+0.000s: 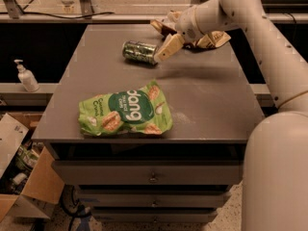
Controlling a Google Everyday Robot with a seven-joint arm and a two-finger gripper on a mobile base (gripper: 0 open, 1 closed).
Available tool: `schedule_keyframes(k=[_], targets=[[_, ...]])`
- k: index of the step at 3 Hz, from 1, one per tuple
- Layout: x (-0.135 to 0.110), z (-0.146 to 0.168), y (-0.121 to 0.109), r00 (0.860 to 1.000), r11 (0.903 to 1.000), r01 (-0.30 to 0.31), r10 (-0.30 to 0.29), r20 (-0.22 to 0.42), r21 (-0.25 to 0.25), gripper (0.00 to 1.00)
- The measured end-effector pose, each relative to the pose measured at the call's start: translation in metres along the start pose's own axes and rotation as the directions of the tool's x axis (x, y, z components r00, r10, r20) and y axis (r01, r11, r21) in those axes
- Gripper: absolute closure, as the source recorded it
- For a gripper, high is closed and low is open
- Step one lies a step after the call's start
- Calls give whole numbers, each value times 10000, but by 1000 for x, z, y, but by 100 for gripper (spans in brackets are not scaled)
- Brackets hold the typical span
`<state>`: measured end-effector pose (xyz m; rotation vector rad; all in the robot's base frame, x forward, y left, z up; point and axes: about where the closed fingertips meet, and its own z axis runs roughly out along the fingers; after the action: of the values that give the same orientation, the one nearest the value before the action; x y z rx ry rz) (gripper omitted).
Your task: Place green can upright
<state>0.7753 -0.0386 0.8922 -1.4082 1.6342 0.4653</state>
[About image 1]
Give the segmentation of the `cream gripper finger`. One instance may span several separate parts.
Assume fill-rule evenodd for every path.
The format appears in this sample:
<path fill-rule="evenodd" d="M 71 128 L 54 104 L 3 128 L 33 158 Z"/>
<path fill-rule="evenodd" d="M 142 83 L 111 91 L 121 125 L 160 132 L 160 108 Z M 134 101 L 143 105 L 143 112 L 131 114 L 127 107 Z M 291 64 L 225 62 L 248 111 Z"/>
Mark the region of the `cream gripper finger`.
<path fill-rule="evenodd" d="M 154 61 L 161 63 L 177 53 L 183 46 L 185 40 L 179 34 L 169 34 L 164 43 L 156 50 L 154 54 Z"/>
<path fill-rule="evenodd" d="M 180 18 L 181 16 L 181 12 L 174 12 L 174 11 L 170 11 L 168 14 L 167 14 L 167 18 L 171 21 L 171 22 L 174 22 L 176 23 L 178 21 L 178 19 Z"/>

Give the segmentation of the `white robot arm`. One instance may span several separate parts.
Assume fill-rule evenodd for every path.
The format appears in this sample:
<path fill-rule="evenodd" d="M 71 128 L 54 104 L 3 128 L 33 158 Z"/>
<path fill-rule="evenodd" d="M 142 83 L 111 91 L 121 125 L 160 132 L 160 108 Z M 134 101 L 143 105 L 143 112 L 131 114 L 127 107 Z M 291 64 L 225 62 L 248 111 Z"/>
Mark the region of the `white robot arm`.
<path fill-rule="evenodd" d="M 161 62 L 212 31 L 243 30 L 277 113 L 251 133 L 244 155 L 242 230 L 308 231 L 308 64 L 264 12 L 261 0 L 208 0 L 170 12 L 175 35 Z"/>

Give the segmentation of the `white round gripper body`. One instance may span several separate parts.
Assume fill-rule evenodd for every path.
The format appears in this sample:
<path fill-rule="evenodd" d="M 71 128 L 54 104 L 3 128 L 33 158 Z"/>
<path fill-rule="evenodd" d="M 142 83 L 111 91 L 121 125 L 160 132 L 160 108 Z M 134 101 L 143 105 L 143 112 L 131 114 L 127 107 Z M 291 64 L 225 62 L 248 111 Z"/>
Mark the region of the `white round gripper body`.
<path fill-rule="evenodd" d="M 204 37 L 200 29 L 201 7 L 192 6 L 181 12 L 175 22 L 176 32 L 184 38 L 185 42 L 194 42 Z"/>

